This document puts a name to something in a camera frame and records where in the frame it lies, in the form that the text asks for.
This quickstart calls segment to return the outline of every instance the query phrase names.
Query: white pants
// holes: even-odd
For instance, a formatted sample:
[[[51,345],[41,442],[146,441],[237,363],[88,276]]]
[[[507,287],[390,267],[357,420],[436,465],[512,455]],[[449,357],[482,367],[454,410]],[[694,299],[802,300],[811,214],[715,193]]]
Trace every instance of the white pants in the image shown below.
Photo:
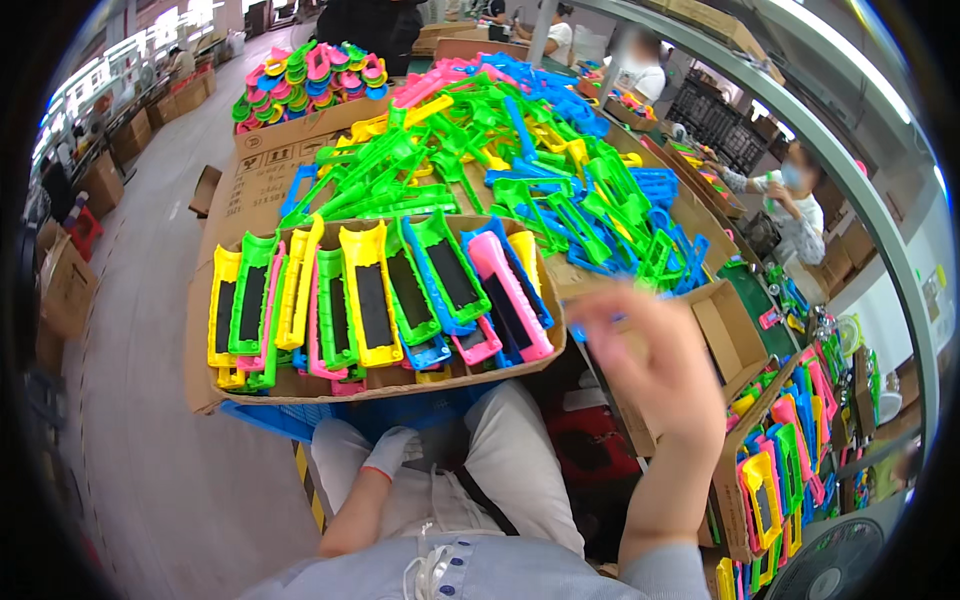
[[[480,489],[522,536],[543,538],[584,556],[584,539],[573,524],[560,463],[537,405],[516,381],[484,394],[464,416],[470,431],[466,467]],[[320,483],[336,515],[372,447],[353,426],[322,420],[310,452]],[[426,521],[427,533],[501,533],[490,516],[469,499],[452,473],[425,473],[401,467],[387,499],[380,538],[412,536]]]

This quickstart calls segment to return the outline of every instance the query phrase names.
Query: white shirt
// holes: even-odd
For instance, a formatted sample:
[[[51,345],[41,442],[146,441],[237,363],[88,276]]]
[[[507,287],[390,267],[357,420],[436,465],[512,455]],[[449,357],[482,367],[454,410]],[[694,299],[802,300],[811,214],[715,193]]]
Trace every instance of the white shirt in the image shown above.
[[[612,57],[606,57],[603,63],[610,66],[611,60]],[[623,86],[643,94],[646,103],[652,105],[666,87],[666,73],[658,64],[643,64],[628,56],[620,65],[619,81]]]
[[[774,181],[783,185],[783,175],[779,170],[771,171],[770,174]],[[763,175],[760,177],[755,177],[751,181],[754,183],[754,186],[756,186],[756,189],[766,194],[767,176]],[[813,194],[810,194],[806,198],[801,198],[800,200],[794,200],[793,204],[798,210],[800,210],[804,218],[806,218],[806,221],[810,223],[811,227],[823,233],[824,210],[820,207],[820,204],[817,203],[816,199],[813,198]],[[778,226],[782,226],[783,223],[788,220],[793,220],[793,216],[791,216],[790,213],[786,211],[786,208],[781,206],[777,201],[764,202],[763,209],[768,215],[770,215],[770,219]]]
[[[569,66],[570,46],[573,44],[573,29],[570,28],[569,23],[560,22],[551,25],[546,37],[557,42],[557,49],[547,56],[560,64]]]

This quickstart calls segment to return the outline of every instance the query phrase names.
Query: red stool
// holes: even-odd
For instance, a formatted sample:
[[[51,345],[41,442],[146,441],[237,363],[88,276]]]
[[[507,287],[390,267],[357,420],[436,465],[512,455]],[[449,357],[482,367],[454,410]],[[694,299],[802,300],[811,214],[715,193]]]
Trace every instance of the red stool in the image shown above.
[[[87,208],[86,205],[81,207],[80,215],[77,216],[73,225],[64,227],[64,229],[70,234],[73,245],[77,247],[77,252],[80,253],[80,256],[82,256],[86,262],[90,262],[90,256],[93,252],[91,249],[93,241],[104,234],[104,228],[100,226],[99,221],[93,218],[90,209]]]

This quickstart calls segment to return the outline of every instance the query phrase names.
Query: metal rack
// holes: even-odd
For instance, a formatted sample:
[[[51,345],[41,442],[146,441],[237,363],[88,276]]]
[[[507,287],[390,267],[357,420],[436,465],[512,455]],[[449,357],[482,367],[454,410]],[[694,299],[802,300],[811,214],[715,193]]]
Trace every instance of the metal rack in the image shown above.
[[[557,2],[558,0],[542,0],[540,4],[537,27],[528,55],[529,61],[534,65],[539,65],[543,57],[547,30],[557,9]],[[650,27],[690,55],[709,63],[741,89],[762,100],[763,104],[778,115],[804,144],[817,149],[824,160],[828,174],[850,201],[873,237],[877,252],[893,281],[903,308],[914,357],[919,363],[920,392],[923,399],[921,437],[924,455],[929,453],[937,428],[940,384],[936,351],[930,332],[923,290],[920,282],[913,277],[906,246],[897,225],[873,186],[853,162],[852,156],[809,109],[770,76],[756,70],[744,59],[735,56],[729,48],[692,27],[665,14],[624,0],[564,0],[564,2],[613,19],[643,23]],[[783,23],[783,25],[790,28],[796,23]],[[607,77],[601,87],[599,95],[601,106],[606,103],[613,81],[619,75],[618,55],[619,49],[613,53]]]

